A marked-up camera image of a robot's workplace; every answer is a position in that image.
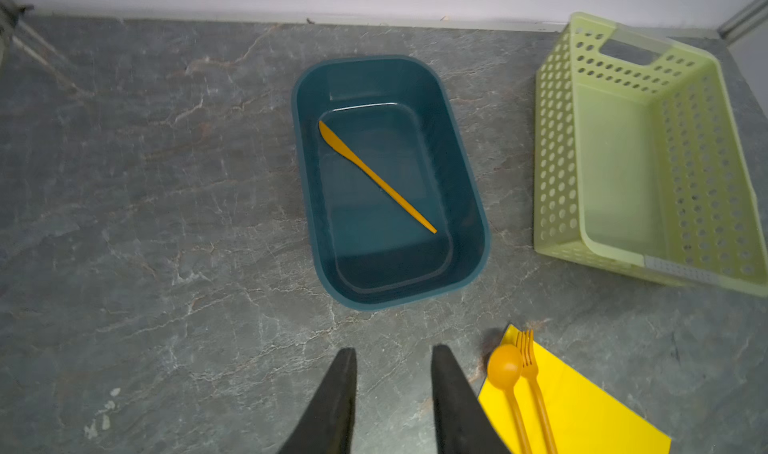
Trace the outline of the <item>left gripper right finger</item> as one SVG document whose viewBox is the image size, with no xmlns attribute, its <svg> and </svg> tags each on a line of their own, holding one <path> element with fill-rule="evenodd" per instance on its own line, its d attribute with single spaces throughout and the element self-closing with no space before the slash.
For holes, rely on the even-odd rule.
<svg viewBox="0 0 768 454">
<path fill-rule="evenodd" d="M 432 349 L 431 381 L 438 453 L 509 453 L 447 345 Z"/>
</svg>

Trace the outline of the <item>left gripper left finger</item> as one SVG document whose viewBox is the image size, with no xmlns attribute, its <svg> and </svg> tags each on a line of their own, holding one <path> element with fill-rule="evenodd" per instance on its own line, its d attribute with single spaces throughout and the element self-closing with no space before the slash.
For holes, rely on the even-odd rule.
<svg viewBox="0 0 768 454">
<path fill-rule="evenodd" d="M 350 453 L 356 392 L 356 351 L 343 348 L 279 453 Z"/>
</svg>

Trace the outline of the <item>orange plastic fork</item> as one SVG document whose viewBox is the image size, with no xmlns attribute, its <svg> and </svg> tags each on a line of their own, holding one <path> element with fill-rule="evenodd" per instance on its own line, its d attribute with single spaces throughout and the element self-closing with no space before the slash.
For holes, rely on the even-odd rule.
<svg viewBox="0 0 768 454">
<path fill-rule="evenodd" d="M 549 454 L 557 454 L 558 449 L 548 416 L 546 403 L 538 382 L 539 366 L 535 357 L 534 331 L 519 331 L 515 345 L 522 355 L 522 376 L 528 381 L 530 390 L 535 400 L 537 414 Z"/>
</svg>

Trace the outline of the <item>orange plastic knife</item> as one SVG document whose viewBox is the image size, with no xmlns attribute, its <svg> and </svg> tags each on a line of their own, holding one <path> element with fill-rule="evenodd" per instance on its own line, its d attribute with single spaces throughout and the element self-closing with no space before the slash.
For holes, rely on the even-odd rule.
<svg viewBox="0 0 768 454">
<path fill-rule="evenodd" d="M 402 209 L 404 209 L 411 217 L 418 221 L 429 232 L 432 234 L 437 233 L 437 229 L 413 205 L 411 205 L 402 195 L 400 195 L 379 175 L 377 175 L 368 165 L 366 165 L 323 121 L 319 121 L 318 126 L 321 137 L 332 150 L 358 167 L 387 195 L 389 195 Z"/>
</svg>

